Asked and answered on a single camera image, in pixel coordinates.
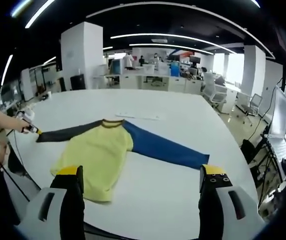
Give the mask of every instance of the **monitor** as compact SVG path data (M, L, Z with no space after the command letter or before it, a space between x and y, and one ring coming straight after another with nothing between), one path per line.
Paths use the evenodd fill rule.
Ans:
M170 61L180 61L180 56L179 55L169 55L167 57L167 60L170 60Z
M189 61L195 64L200 64L201 58L196 56L189 56Z
M189 67L188 68L189 73L191 73L192 75L197 75L198 69L197 68L193 68L193 67Z
M286 95L276 86L275 108L272 123L269 129L269 136L272 138L284 139L286 135Z

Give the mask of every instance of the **cabinet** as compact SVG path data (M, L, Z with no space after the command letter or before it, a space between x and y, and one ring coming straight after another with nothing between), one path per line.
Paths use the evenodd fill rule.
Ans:
M200 80L186 80L186 94L201 94L202 82Z
M185 91L185 79L179 77L170 77L168 81L168 91L183 93Z
M139 89L139 80L137 76L121 75L119 78L121 89Z

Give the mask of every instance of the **office chair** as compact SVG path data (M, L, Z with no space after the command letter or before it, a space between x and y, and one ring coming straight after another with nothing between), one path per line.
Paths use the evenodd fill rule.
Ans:
M204 72L205 88L203 97L206 96L212 107L218 107L219 104L226 102L227 88L222 85L215 84L214 75L209 72Z
M253 122L248 117L248 115L257 116L259 107L262 103L263 98L259 96L258 94L254 94L251 101L249 102L249 105L242 104L242 108L245 110L245 119L243 121L243 124L245 124L245 120L248 119L248 121L251 123L251 127L253 126Z

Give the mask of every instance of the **black ceiling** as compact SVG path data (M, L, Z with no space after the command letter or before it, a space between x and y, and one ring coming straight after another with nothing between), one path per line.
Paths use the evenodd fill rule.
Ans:
M104 46L114 50L129 48L129 44L151 43L159 37L126 37L110 39L111 36L134 33L165 33L184 35L213 42L255 44L255 41L237 27L215 16L186 7L172 5L140 5L122 7L86 18L87 15L132 0L56 0L29 28L24 26L33 14L46 2L34 1L22 14L14 19L9 16L17 1L7 0L0 6L0 75L6 61L13 54L6 80L17 77L24 68L42 64L53 56L60 55L59 39L62 32L83 21L104 27ZM167 1L199 8L219 14L247 28L277 59L282 53L277 36L269 20L250 0L181 0ZM203 49L210 45L187 39L167 37L168 44Z

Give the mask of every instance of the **white pillar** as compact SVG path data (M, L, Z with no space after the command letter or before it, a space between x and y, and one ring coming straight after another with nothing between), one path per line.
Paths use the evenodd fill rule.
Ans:
M227 76L228 61L229 61L229 54L225 53L225 57L224 57L224 72L223 72L223 77L224 78L226 78L226 76Z
M266 54L255 45L245 45L244 73L241 90L253 96L262 95L266 68Z
M84 22L85 85L87 89L97 89L99 66L103 59L103 27Z
M85 87L94 88L93 81L103 60L103 28L82 22L61 35L62 71L66 90L71 89L70 78L84 74Z
M21 83L25 101L32 99L34 97L34 94L28 68L21 71Z

